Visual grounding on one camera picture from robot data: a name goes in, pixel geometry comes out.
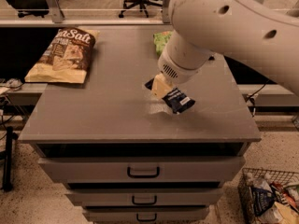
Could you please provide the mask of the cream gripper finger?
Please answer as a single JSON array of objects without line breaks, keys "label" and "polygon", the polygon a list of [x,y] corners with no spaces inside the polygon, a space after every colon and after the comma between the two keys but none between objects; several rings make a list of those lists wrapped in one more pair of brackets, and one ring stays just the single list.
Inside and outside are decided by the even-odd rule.
[{"label": "cream gripper finger", "polygon": [[167,80],[163,74],[156,75],[153,79],[151,93],[158,99],[164,98],[173,89],[173,83]]}]

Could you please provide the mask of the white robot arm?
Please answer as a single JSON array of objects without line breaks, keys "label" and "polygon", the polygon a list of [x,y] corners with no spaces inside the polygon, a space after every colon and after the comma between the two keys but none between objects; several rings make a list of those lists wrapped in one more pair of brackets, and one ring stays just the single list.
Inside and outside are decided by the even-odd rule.
[{"label": "white robot arm", "polygon": [[158,60],[160,98],[219,53],[299,95],[299,21],[255,0],[170,0],[173,33]]}]

